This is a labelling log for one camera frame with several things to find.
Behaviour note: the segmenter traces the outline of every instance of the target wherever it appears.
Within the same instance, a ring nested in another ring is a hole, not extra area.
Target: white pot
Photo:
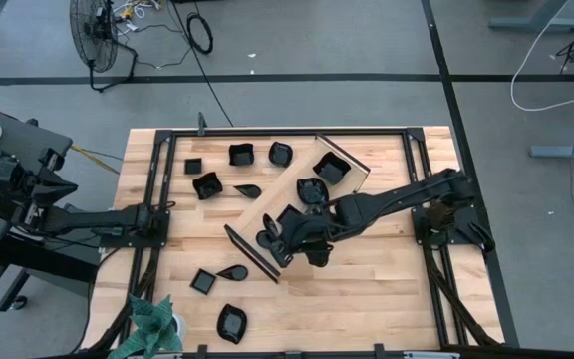
[[[174,313],[171,314],[171,317],[176,323],[176,335],[178,335],[178,339],[180,339],[181,343],[185,342],[185,337],[187,336],[187,323],[185,323],[185,319]]]

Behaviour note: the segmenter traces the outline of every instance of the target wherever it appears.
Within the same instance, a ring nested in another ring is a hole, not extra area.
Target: wooden table
[[[449,128],[425,127],[424,131],[433,171],[458,168]],[[116,208],[143,201],[154,132],[131,130]],[[401,139],[329,138],[371,169],[361,191],[379,193],[409,183]],[[426,268],[409,210],[383,217],[361,236],[336,243],[324,268],[289,267],[279,284],[232,245],[223,226],[234,222],[252,202],[233,186],[253,183],[266,189],[272,184],[283,171],[267,159],[274,141],[291,145],[297,159],[313,137],[193,137],[176,144],[169,200],[177,205],[172,209],[167,246],[160,254],[154,303],[171,294],[174,312],[189,327],[185,350],[195,352],[197,345],[207,344],[210,352],[371,351],[374,343],[383,343],[387,350],[437,349]],[[246,169],[230,166],[229,145],[245,142],[254,144],[256,163]],[[165,153],[161,151],[159,174]],[[419,164],[417,148],[414,155]],[[188,158],[202,158],[204,174],[217,172],[224,186],[219,197],[197,200],[191,180],[198,176],[183,174]],[[460,298],[488,334],[501,341],[479,249],[472,245],[449,248]],[[100,269],[82,347],[96,342],[123,306],[133,253],[133,249],[122,249]],[[215,273],[232,264],[247,266],[249,277],[243,282],[218,279],[208,296],[189,287],[198,268]],[[455,342],[451,311],[446,300],[442,302],[449,338]],[[216,319],[226,303],[248,316],[247,332],[238,345],[216,333]]]

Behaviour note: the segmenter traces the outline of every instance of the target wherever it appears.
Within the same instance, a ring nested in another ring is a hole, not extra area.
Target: concrete floor
[[[529,15],[541,1],[433,0],[431,4],[452,74],[511,74],[533,34],[493,32],[492,16]],[[202,57],[210,75],[397,73],[437,74],[420,2],[385,0],[225,0],[199,4],[214,32],[214,52]],[[191,4],[181,5],[181,15]],[[8,0],[0,17],[0,77],[85,77],[67,20],[68,1]],[[574,2],[563,16],[574,16]],[[166,12],[137,22],[172,24]],[[545,36],[526,74],[556,73],[550,55],[573,35]],[[174,61],[187,49],[177,34],[149,29],[130,44],[144,61]],[[124,74],[120,54],[106,75]],[[569,66],[574,73],[574,64]],[[137,75],[197,75],[188,56],[161,71]],[[512,106],[507,83],[456,83],[506,291],[522,347],[574,350],[574,210],[568,163],[534,160],[530,145],[567,145],[574,105],[544,113]],[[518,101],[543,106],[574,97],[574,83],[517,85]],[[237,126],[451,125],[440,82],[219,83],[214,90]],[[205,84],[124,85],[102,95],[85,85],[0,86],[0,109],[72,137],[76,144],[120,155],[134,127],[210,126],[226,122]],[[117,177],[78,154],[68,155],[65,179],[80,190],[68,202],[88,210],[112,205]],[[0,281],[0,296],[15,276]],[[26,358],[69,351],[81,335],[86,301],[31,279],[30,304],[0,313],[0,357]]]

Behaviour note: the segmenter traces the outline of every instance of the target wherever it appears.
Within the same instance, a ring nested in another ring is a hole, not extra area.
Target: potted plant
[[[169,295],[157,306],[146,300],[130,296],[133,315],[130,317],[137,330],[130,335],[108,359],[124,359],[144,350],[143,358],[150,359],[159,349],[181,351],[181,336],[186,325],[171,311]]]

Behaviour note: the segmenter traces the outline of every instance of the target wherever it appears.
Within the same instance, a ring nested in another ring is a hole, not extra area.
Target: green plant leaf
[[[140,330],[137,330],[132,333],[132,335],[129,336],[128,339],[119,346],[119,348],[110,353],[108,359],[126,358],[136,351],[145,349],[145,346],[145,335]]]
[[[145,337],[145,350],[151,350],[151,348],[157,346],[159,337],[160,332],[147,334]]]
[[[143,359],[153,358],[154,355],[156,355],[156,353],[158,353],[158,349],[160,349],[160,346],[158,344],[156,344],[151,348],[151,350],[146,350],[145,353],[143,354]]]
[[[145,334],[152,334],[160,331],[160,323],[156,318],[149,315],[133,315],[130,320],[137,325],[137,328],[142,330]]]
[[[169,295],[154,308],[151,316],[158,319],[161,329],[169,325],[171,322],[171,301]]]
[[[165,330],[163,330],[163,332],[160,334],[158,344],[160,344],[161,348],[169,351],[183,350],[183,345],[180,342],[180,338],[178,338],[178,335],[176,335],[176,330],[174,330],[174,326],[171,323],[169,323],[167,328],[165,328]]]
[[[136,315],[151,315],[154,312],[154,306],[147,300],[136,298],[130,294],[130,306],[132,307],[133,314]]]

